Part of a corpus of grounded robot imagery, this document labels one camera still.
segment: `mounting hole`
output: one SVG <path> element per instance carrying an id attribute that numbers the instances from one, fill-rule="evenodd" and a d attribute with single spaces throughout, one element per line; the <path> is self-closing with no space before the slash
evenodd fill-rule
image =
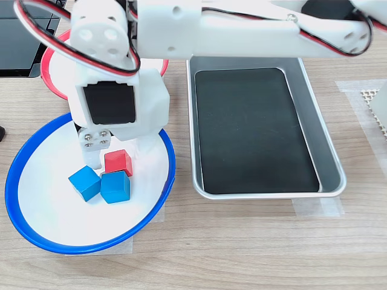
<path id="1" fill-rule="evenodd" d="M 90 55 L 94 55 L 96 53 L 96 51 L 94 49 L 92 49 L 92 48 L 89 48 L 87 50 L 87 53 L 90 54 Z"/>
<path id="2" fill-rule="evenodd" d="M 118 50 L 116 50 L 115 48 L 110 48 L 110 49 L 108 50 L 108 52 L 109 52 L 110 54 L 117 54 L 117 53 L 118 53 Z"/>
<path id="3" fill-rule="evenodd" d="M 344 39 L 348 39 L 348 38 L 351 38 L 352 36 L 353 36 L 353 32 L 351 32 L 351 33 L 348 33 L 345 37 L 344 37 Z"/>
<path id="4" fill-rule="evenodd" d="M 181 16 L 182 14 L 182 10 L 179 6 L 175 6 L 173 9 L 172 9 L 172 13 L 175 15 L 175 16 Z"/>
<path id="5" fill-rule="evenodd" d="M 105 37 L 109 40 L 115 40 L 115 39 L 117 39 L 117 32 L 113 29 L 106 29 L 105 30 Z"/>
<path id="6" fill-rule="evenodd" d="M 80 32 L 79 32 L 79 36 L 83 39 L 83 40 L 90 40 L 93 38 L 93 34 L 92 32 L 89 30 L 89 29 L 82 29 Z"/>

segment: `robotic arm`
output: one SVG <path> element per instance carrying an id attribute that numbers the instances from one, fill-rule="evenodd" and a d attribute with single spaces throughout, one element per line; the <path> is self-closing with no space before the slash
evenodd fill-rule
<path id="1" fill-rule="evenodd" d="M 39 28 L 24 3 L 70 20 L 71 46 Z M 15 12 L 77 62 L 69 105 L 95 169 L 111 135 L 147 151 L 168 122 L 168 91 L 156 69 L 140 69 L 141 57 L 353 57 L 369 48 L 373 27 L 387 33 L 387 1 L 378 0 L 77 0 L 72 14 L 48 0 L 16 0 Z"/>

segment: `metal tray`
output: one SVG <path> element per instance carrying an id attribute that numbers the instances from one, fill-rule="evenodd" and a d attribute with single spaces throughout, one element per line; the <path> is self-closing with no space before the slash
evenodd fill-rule
<path id="1" fill-rule="evenodd" d="M 277 68 L 285 75 L 308 152 L 319 180 L 320 187 L 317 192 L 212 194 L 204 189 L 195 75 L 200 71 L 257 68 Z M 330 198 L 342 193 L 346 186 L 346 176 L 332 144 L 301 59 L 193 57 L 187 61 L 187 75 L 192 182 L 199 194 L 205 198 L 222 200 Z"/>

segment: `blue bowl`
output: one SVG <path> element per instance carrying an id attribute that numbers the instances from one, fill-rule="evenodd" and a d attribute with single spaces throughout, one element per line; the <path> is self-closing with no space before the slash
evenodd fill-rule
<path id="1" fill-rule="evenodd" d="M 62 245 L 59 243 L 52 242 L 32 229 L 20 209 L 19 198 L 18 198 L 18 187 L 21 173 L 23 172 L 24 166 L 26 165 L 28 159 L 32 156 L 34 151 L 39 147 L 39 145 L 52 134 L 55 130 L 61 126 L 71 122 L 71 114 L 67 113 L 63 116 L 56 118 L 55 120 L 49 122 L 40 130 L 38 130 L 20 149 L 19 153 L 16 155 L 13 163 L 10 167 L 7 181 L 5 183 L 5 205 L 7 207 L 8 215 L 19 233 L 24 236 L 29 242 L 34 245 L 51 251 L 54 253 L 60 254 L 87 254 L 93 253 L 96 251 L 101 251 L 117 245 L 120 242 L 123 242 L 127 238 L 133 236 L 135 233 L 140 231 L 151 219 L 158 213 L 161 209 L 165 200 L 167 199 L 169 192 L 171 191 L 172 185 L 175 181 L 175 171 L 176 171 L 176 159 L 175 152 L 172 146 L 172 143 L 164 130 L 160 131 L 161 139 L 164 141 L 164 144 L 167 149 L 167 154 L 169 158 L 169 172 L 167 180 L 165 182 L 163 192 L 154 208 L 149 212 L 149 214 L 140 221 L 136 226 L 131 228 L 129 231 L 111 239 L 106 242 L 97 243 L 94 245 L 87 246 L 69 246 Z"/>

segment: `wooden table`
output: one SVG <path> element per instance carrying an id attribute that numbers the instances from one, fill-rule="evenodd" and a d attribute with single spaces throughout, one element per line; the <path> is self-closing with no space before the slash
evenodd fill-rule
<path id="1" fill-rule="evenodd" d="M 68 28 L 61 24 L 58 33 Z M 192 188 L 184 62 L 165 76 L 166 130 L 177 157 L 165 221 L 135 235 L 133 253 L 63 256 L 12 226 L 4 185 L 18 150 L 69 111 L 40 78 L 0 79 L 0 289 L 387 289 L 387 183 L 336 80 L 387 78 L 387 38 L 354 59 L 305 66 L 348 177 L 341 217 L 296 216 L 291 200 L 213 202 Z"/>

